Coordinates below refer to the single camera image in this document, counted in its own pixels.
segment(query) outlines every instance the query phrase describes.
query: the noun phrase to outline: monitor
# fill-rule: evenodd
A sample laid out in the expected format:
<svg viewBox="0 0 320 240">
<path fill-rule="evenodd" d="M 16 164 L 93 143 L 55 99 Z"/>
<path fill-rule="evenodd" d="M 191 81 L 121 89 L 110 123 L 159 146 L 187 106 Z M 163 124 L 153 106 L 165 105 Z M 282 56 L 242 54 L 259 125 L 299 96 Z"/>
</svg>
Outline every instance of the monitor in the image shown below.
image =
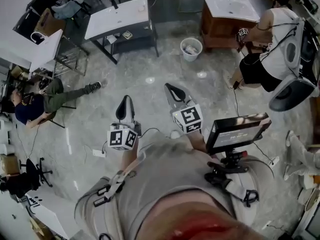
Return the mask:
<svg viewBox="0 0 320 240">
<path fill-rule="evenodd" d="M 206 150 L 208 154 L 213 155 L 252 144 L 262 138 L 262 132 L 270 124 L 271 119 L 267 113 L 215 120 L 206 143 Z"/>
</svg>

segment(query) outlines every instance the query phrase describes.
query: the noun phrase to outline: sleeve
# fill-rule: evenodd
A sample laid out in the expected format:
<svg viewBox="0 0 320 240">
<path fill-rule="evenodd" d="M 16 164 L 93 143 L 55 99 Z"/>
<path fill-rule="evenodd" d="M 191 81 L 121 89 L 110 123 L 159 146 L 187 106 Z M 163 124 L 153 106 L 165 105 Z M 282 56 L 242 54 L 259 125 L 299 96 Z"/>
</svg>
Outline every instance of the sleeve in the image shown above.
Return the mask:
<svg viewBox="0 0 320 240">
<path fill-rule="evenodd" d="M 24 125 L 27 124 L 28 118 L 25 116 L 25 114 L 22 111 L 20 111 L 19 109 L 16 108 L 14 113 L 15 113 L 15 117 L 18 121 L 20 121 Z"/>
</svg>

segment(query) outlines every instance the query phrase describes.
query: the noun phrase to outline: black shorts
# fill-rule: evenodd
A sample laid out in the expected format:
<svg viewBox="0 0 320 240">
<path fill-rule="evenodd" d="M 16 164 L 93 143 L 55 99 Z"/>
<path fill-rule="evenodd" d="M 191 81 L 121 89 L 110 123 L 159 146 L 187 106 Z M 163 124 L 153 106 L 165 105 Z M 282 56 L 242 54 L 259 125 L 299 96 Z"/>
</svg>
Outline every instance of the black shorts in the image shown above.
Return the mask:
<svg viewBox="0 0 320 240">
<path fill-rule="evenodd" d="M 240 71 L 245 84 L 261 84 L 268 93 L 276 89 L 281 80 L 270 75 L 260 61 L 260 53 L 245 56 L 240 62 Z"/>
</svg>

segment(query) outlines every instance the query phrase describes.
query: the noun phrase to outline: small screen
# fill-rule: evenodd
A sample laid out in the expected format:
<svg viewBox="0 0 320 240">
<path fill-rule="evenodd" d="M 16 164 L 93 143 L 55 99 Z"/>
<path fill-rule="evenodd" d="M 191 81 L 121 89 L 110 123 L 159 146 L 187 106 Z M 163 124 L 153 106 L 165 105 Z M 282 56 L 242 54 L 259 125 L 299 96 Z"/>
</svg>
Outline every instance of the small screen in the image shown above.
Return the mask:
<svg viewBox="0 0 320 240">
<path fill-rule="evenodd" d="M 218 148 L 251 141 L 256 137 L 262 127 L 263 125 L 259 125 L 240 130 L 221 132 L 219 133 L 213 147 Z"/>
</svg>

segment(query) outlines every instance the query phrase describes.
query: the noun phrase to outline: green pants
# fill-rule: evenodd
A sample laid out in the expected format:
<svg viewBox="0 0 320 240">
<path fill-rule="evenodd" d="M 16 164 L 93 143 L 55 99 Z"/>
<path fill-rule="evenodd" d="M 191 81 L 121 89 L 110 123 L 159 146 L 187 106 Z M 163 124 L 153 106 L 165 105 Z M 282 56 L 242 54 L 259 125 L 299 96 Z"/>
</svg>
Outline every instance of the green pants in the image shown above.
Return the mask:
<svg viewBox="0 0 320 240">
<path fill-rule="evenodd" d="M 64 92 L 64 86 L 61 80 L 55 78 L 44 91 L 44 111 L 46 113 L 53 113 L 60 109 L 64 103 L 89 93 L 90 89 L 88 86 L 82 89 Z"/>
</svg>

